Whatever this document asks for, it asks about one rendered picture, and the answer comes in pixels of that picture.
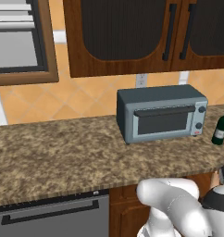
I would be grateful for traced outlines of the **brown wooden drawer front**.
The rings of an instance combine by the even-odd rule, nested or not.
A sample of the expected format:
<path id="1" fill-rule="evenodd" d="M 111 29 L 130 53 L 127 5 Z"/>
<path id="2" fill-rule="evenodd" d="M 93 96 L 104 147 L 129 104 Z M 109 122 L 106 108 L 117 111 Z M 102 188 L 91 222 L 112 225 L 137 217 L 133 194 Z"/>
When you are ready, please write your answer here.
<path id="1" fill-rule="evenodd" d="M 139 182 L 109 190 L 109 237 L 137 237 L 148 220 L 150 207 L 142 204 L 136 193 Z"/>

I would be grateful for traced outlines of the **grey toaster oven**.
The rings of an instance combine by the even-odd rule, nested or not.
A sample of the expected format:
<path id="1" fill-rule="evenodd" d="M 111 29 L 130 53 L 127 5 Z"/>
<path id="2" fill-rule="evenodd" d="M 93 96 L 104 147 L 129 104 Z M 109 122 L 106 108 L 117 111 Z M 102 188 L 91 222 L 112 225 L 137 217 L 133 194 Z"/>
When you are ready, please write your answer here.
<path id="1" fill-rule="evenodd" d="M 117 91 L 117 124 L 125 143 L 196 136 L 207 98 L 189 84 Z"/>

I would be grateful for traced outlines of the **green wine bottle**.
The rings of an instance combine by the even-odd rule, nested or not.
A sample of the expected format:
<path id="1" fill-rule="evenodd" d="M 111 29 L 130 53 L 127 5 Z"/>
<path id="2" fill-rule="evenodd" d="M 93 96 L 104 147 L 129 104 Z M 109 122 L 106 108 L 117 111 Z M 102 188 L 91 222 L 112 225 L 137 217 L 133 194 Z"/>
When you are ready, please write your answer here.
<path id="1" fill-rule="evenodd" d="M 216 145 L 222 145 L 224 141 L 224 115 L 219 118 L 211 142 Z"/>

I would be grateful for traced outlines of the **grey dishwasher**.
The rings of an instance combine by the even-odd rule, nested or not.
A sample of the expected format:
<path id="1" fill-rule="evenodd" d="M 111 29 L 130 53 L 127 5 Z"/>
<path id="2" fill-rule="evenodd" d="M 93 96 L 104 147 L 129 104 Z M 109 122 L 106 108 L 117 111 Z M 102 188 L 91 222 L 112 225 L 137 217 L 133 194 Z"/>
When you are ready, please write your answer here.
<path id="1" fill-rule="evenodd" d="M 0 237 L 109 237 L 109 191 L 0 206 Z"/>

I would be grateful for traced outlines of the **wood framed window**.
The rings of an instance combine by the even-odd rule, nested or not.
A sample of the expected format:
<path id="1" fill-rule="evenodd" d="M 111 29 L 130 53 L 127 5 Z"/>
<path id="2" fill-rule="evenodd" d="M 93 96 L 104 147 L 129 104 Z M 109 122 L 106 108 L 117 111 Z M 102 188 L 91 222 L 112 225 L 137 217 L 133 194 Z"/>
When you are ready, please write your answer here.
<path id="1" fill-rule="evenodd" d="M 0 0 L 0 86 L 57 81 L 48 0 Z"/>

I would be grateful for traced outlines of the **white wall socket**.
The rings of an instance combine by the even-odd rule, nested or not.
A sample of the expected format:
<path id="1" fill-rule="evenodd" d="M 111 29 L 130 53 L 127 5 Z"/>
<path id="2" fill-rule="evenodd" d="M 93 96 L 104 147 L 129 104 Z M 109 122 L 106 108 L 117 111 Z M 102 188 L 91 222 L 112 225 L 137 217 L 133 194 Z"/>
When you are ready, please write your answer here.
<path id="1" fill-rule="evenodd" d="M 137 88 L 144 88 L 147 86 L 147 75 L 146 74 L 137 74 L 135 86 Z"/>

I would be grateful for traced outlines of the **brown wall cupboard door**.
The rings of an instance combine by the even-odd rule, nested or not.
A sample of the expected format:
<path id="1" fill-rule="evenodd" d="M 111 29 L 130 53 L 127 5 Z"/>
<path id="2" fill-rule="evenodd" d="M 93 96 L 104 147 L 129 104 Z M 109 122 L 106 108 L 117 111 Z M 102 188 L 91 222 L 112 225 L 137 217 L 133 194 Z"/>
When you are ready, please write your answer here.
<path id="1" fill-rule="evenodd" d="M 63 0 L 72 78 L 167 72 L 182 0 Z M 168 61 L 169 5 L 177 4 Z"/>
<path id="2" fill-rule="evenodd" d="M 196 4 L 186 58 L 180 59 L 190 13 Z M 171 71 L 224 69 L 224 0 L 182 0 Z"/>

